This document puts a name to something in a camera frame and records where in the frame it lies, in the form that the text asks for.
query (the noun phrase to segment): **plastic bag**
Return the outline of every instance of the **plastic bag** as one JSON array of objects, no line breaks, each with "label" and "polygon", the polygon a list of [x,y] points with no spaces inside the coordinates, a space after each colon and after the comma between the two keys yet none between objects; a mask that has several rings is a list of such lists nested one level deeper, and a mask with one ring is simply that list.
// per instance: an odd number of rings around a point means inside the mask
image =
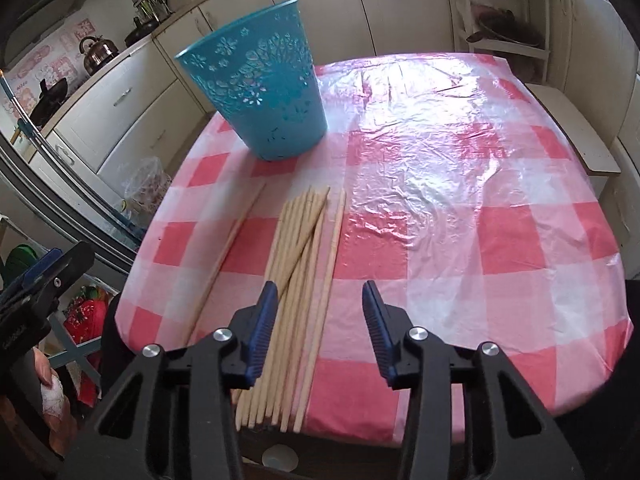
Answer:
[{"label": "plastic bag", "polygon": [[135,208],[155,214],[167,190],[171,177],[164,172],[162,162],[156,156],[143,158],[138,169],[124,181],[124,198]]}]

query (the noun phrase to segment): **stainless steel kettle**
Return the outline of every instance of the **stainless steel kettle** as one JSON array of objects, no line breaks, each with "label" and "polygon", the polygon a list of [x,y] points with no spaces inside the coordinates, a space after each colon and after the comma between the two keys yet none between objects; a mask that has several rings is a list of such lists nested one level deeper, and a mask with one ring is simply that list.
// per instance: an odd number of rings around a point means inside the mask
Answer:
[{"label": "stainless steel kettle", "polygon": [[[89,50],[85,51],[84,42],[87,40],[93,43],[89,46]],[[86,36],[80,41],[80,54],[84,54],[84,69],[89,75],[93,75],[118,55],[118,48],[113,41],[104,40],[102,36],[97,38]]]}]

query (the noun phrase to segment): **pot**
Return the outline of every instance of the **pot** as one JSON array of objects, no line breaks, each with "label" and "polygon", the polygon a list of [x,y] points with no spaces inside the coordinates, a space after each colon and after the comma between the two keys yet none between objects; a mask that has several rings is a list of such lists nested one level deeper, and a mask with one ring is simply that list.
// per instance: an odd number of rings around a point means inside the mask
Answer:
[{"label": "pot", "polygon": [[[93,43],[85,51],[84,43],[89,40]],[[89,75],[93,75],[118,55],[118,48],[113,41],[104,40],[102,36],[87,36],[80,41],[80,54],[84,54],[84,69]]]},{"label": "pot", "polygon": [[124,44],[127,45],[127,47],[130,47],[145,36],[148,36],[154,30],[156,30],[158,25],[160,25],[158,20],[149,20],[146,23],[142,23],[140,22],[140,18],[138,17],[135,17],[133,19],[133,22],[136,25],[135,30],[133,30],[133,32],[130,32],[129,35],[124,39]]}]

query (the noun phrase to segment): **pink checkered tablecloth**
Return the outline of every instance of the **pink checkered tablecloth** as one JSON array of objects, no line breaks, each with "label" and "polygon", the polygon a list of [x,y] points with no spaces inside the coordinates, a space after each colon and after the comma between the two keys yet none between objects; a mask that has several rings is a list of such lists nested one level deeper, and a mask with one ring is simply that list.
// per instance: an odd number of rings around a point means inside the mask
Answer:
[{"label": "pink checkered tablecloth", "polygon": [[[179,345],[186,309],[265,178],[198,336],[225,326],[258,297],[284,202],[330,185],[318,281],[341,187],[347,208],[303,431],[402,439],[408,392],[388,389],[378,373],[360,301],[367,279],[447,343],[500,344],[553,413],[583,402],[632,327],[616,242],[542,106],[492,56],[388,56],[316,72],[329,130],[310,152],[265,162],[219,114],[204,129],[131,269],[116,314],[124,341],[134,350]],[[459,392],[453,412],[459,434]]]}]

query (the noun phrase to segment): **bamboo skewer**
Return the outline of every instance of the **bamboo skewer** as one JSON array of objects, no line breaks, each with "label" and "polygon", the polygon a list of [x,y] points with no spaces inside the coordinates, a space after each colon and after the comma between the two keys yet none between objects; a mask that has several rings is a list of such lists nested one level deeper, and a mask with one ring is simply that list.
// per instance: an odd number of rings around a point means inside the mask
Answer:
[{"label": "bamboo skewer", "polygon": [[318,223],[314,230],[314,236],[311,243],[311,254],[309,256],[309,264],[306,270],[305,286],[302,293],[302,303],[300,304],[300,315],[298,316],[296,335],[291,352],[291,361],[289,375],[287,376],[287,384],[284,391],[284,400],[282,401],[282,420],[280,423],[280,431],[287,431],[289,427],[289,419],[291,418],[291,409],[293,406],[293,397],[295,394],[296,380],[298,378],[298,368],[302,360],[302,349],[306,336],[306,324],[311,306],[311,296],[316,281],[316,267],[318,266],[318,249],[320,247],[320,237],[322,234],[322,222],[324,220],[324,211],[322,210],[318,218]]},{"label": "bamboo skewer", "polygon": [[[310,193],[306,202],[305,214],[303,217],[303,225],[306,225],[310,221],[311,209],[314,204],[317,204],[319,196],[316,193]],[[293,271],[293,277],[291,279],[291,285],[289,286],[289,306],[285,311],[284,317],[282,343],[280,354],[276,355],[279,366],[276,368],[276,381],[275,381],[275,396],[273,398],[273,410],[271,413],[271,423],[277,426],[280,421],[280,410],[282,408],[282,394],[284,390],[284,383],[287,377],[287,371],[289,369],[289,358],[291,349],[291,339],[293,336],[293,328],[298,317],[298,310],[300,306],[300,299],[302,297],[302,289],[305,281],[306,266],[309,261],[311,240],[306,242],[305,248],[302,251],[298,264]]]},{"label": "bamboo skewer", "polygon": [[[287,240],[286,250],[283,254],[283,262],[286,262],[289,258],[289,254],[295,251],[296,245],[298,243],[298,237],[300,236],[300,228],[302,227],[304,212],[306,209],[306,202],[308,197],[311,195],[312,191],[309,188],[305,194],[298,197],[296,200],[299,200],[296,203],[296,209],[292,220],[292,230],[289,232],[290,237]],[[278,289],[283,286],[280,285],[284,280],[278,277]],[[290,309],[291,302],[294,300],[295,291],[292,290],[292,287],[287,289],[287,301],[281,301],[281,308],[279,309],[280,314],[280,322],[278,323],[278,333],[274,338],[271,336],[271,342],[269,344],[270,350],[273,345],[273,358],[271,359],[271,367],[268,370],[268,374],[265,375],[265,381],[263,388],[266,388],[266,403],[264,405],[264,414],[265,416],[271,416],[273,413],[273,405],[274,405],[274,397],[276,390],[276,383],[278,381],[278,375],[280,373],[280,365],[281,355],[282,355],[282,345],[283,345],[283,333],[285,331],[286,318],[287,318],[287,310]]]},{"label": "bamboo skewer", "polygon": [[278,287],[278,298],[280,300],[280,304],[278,305],[278,312],[276,314],[276,320],[273,324],[273,331],[271,332],[271,341],[269,342],[269,349],[267,351],[267,357],[264,362],[264,368],[262,370],[262,377],[260,381],[260,389],[257,391],[257,398],[254,399],[255,405],[255,413],[256,418],[255,421],[257,424],[261,424],[264,420],[264,413],[267,406],[267,394],[269,390],[269,383],[271,381],[271,368],[273,367],[273,359],[275,354],[276,342],[278,338],[278,334],[280,333],[280,325],[282,323],[282,307],[286,303],[286,298],[283,297],[284,291],[282,290],[282,285],[278,280],[280,275],[280,269],[282,268],[282,263],[284,257],[287,254],[287,250],[291,245],[292,234],[291,231],[294,227],[294,220],[296,216],[296,211],[300,206],[301,201],[304,200],[304,196],[299,196],[294,199],[289,208],[289,214],[287,215],[287,219],[282,228],[281,237],[282,239],[281,246],[278,247],[278,251],[274,260],[273,268],[271,270],[272,275],[274,277],[274,282]]},{"label": "bamboo skewer", "polygon": [[316,324],[314,326],[314,336],[311,343],[311,349],[309,351],[308,361],[306,362],[305,375],[302,381],[302,389],[300,390],[300,402],[298,403],[296,420],[293,425],[293,431],[295,433],[299,433],[302,429],[302,421],[305,416],[306,405],[309,401],[311,383],[314,376],[314,370],[316,368],[316,359],[318,358],[320,341],[322,339],[322,330],[324,329],[324,320],[326,318],[326,311],[329,305],[329,294],[331,292],[331,284],[334,277],[335,257],[338,251],[338,242],[340,241],[340,230],[342,229],[342,217],[344,216],[345,202],[346,196],[344,190],[341,190],[338,202],[338,211],[335,214],[334,233],[331,239],[331,248],[329,251],[326,273],[322,284],[322,295],[318,306],[318,316],[316,317]]},{"label": "bamboo skewer", "polygon": [[[282,211],[280,212],[280,217],[278,218],[278,224],[276,225],[276,232],[273,236],[273,242],[271,243],[271,253],[269,255],[269,261],[267,263],[267,269],[266,269],[266,272],[264,273],[265,280],[271,280],[272,282],[274,282],[274,274],[276,271],[275,267],[277,267],[278,265],[277,255],[284,245],[285,239],[283,238],[282,234],[286,230],[286,227],[288,226],[287,222],[289,221],[292,206],[293,206],[293,201],[289,200],[285,203],[285,205],[282,207]],[[262,376],[257,378],[257,380],[255,381],[254,387],[251,389],[251,392],[252,392],[251,398],[247,408],[249,410],[249,418],[247,421],[247,426],[252,429],[255,427],[255,420],[258,413],[258,400],[259,400],[261,388],[262,388]]]},{"label": "bamboo skewer", "polygon": [[236,431],[240,431],[242,427],[242,411],[246,403],[246,393],[247,390],[240,390],[240,396],[238,397],[238,405],[236,406]]},{"label": "bamboo skewer", "polygon": [[225,261],[226,255],[228,254],[229,249],[231,248],[234,241],[236,240],[236,236],[238,236],[238,231],[242,227],[242,224],[244,223],[244,220],[249,214],[249,211],[251,211],[251,208],[254,206],[254,203],[256,202],[256,200],[258,200],[258,197],[260,196],[260,193],[264,189],[264,186],[265,186],[265,181],[262,181],[260,185],[257,187],[257,189],[255,190],[254,194],[251,196],[251,198],[244,204],[244,207],[240,212],[238,220],[236,220],[233,227],[231,228],[231,231],[229,232],[229,235],[226,238],[225,245],[222,248],[222,252],[220,253],[220,256],[216,260],[216,263],[214,264],[213,268],[211,269],[211,273],[207,278],[205,288],[202,294],[200,295],[200,297],[198,298],[198,301],[194,305],[193,312],[186,325],[186,330],[182,340],[183,346],[187,346],[189,341],[193,337],[193,333],[195,332],[196,325],[198,323],[198,320],[200,319],[200,315],[202,314],[204,306],[207,303],[207,299],[209,298],[209,294],[211,293],[213,284],[216,281],[218,274],[220,273],[220,268],[222,267],[222,264]]},{"label": "bamboo skewer", "polygon": [[306,246],[306,241],[309,240],[309,237],[313,233],[316,222],[318,222],[318,218],[326,203],[326,197],[329,195],[329,187],[327,187],[324,191],[320,193],[320,201],[318,204],[311,209],[311,219],[312,222],[309,222],[306,226],[303,227],[301,234],[298,239],[298,244],[296,245],[296,249],[293,254],[289,255],[289,258],[286,260],[283,271],[280,275],[280,281],[282,282],[283,289],[286,288],[287,283],[291,278],[293,273],[293,269],[296,267],[296,263],[300,259],[300,255]]}]

